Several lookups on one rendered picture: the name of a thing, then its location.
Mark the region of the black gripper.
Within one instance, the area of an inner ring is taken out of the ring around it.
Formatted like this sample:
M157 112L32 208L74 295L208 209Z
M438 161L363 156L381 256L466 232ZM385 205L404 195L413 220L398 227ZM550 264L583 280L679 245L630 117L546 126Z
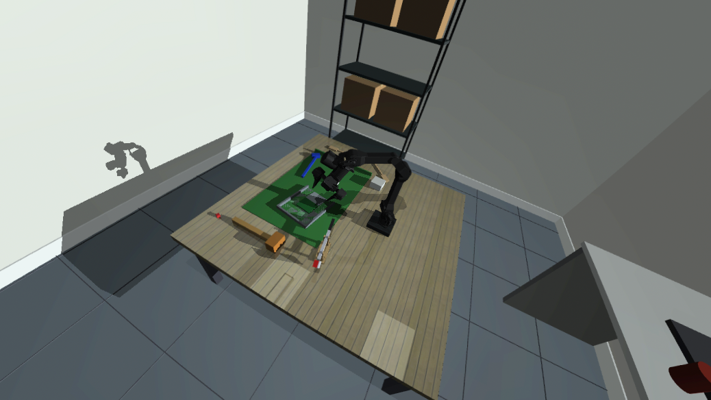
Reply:
M314 177L314 183L313 183L313 187L312 187L312 188L314 188L314 187L318 184L318 182L320 181L321 178L322 178L322 179L325 179L325 178L326 178L326 176L324 175L324 173L325 173L325 171L324 171L320 166L317 167L317 168L315 168L315 169L312 171L312 174L313 174L313 177ZM338 182L338 180L339 180L339 182L340 182L341 179L343 178L343 177L339 177L339 176L334 172L334 170L333 170L330 174L332 175L332 177L333 177L335 180L337 180L337 182ZM345 192L342 188L341 188L340 190L337 188L335 191L336 191L336 193L335 193L334 195L332 195L329 199L327 199L327 201L329 201L330 199L340 199L340 201L341 201L341 199L343 199L345 196L347 196L347 192ZM326 202L327 202L327 201L326 201Z

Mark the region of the green mat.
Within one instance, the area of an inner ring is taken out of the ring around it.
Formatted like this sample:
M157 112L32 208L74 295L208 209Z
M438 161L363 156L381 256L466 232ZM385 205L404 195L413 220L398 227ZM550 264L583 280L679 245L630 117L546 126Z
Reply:
M277 209L277 205L306 185L308 185L307 192L306 190L302 192L306 196L314 191L325 199L329 199L336 193L336 191L326 191L326 189L321 186L321 183L324 180L322 178L318 184L312 188L314 183L312 171L315 168L320 166L325 171L325 176L328 176L333 171L333 169L330 169L328 166L320 163L322 156L323 155L320 154L320 158L317 158L314 161L310 169L308 169L308 172L302 178L301 175L313 160L312 154L310 154L285 175L280 177L276 182L272 183L272 185L264 189L256 197L242 206L242 208L258 216L259 218L263 218L266 222L282 229L308 245L317 248L321 241L323 241L324 235L328 232L332 218L335 219L333 224L334 226L344 211L347 210L356 195L361 191L364 184L367 183L371 177L370 175L364 174L355 169L354 173L349 171L337 185L339 190L342 188L345 192L347 192L347 196L341 199L341 201L340 199L330 199L329 201L332 203L335 202L335 205L333 205L328 211L326 211L326 213L320 216L315 222L313 222L313 224L305 229L289 218L289 216ZM310 189L313 191L310 191Z

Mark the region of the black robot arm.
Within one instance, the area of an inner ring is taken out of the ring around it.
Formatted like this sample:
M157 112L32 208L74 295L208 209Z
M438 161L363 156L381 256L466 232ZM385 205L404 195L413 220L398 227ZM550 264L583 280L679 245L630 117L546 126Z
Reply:
M347 160L344 160L347 158ZM380 208L382 214L379 217L378 223L386 229L395 220L394 203L396 198L406 182L412 174L412 170L406 161L403 161L395 152L391 153L367 153L357 149L349 149L348 151L336 155L333 151L326 151L321 157L320 163L334 169L334 172L339 177L344 177L349 171L354 173L354 167L362 166L363 164L393 164L395 169L395 179L392 183L390 191L386 199L382 199ZM339 182L339 180L338 180ZM334 192L338 186L337 180L332 175L328 175L321 186L326 191Z

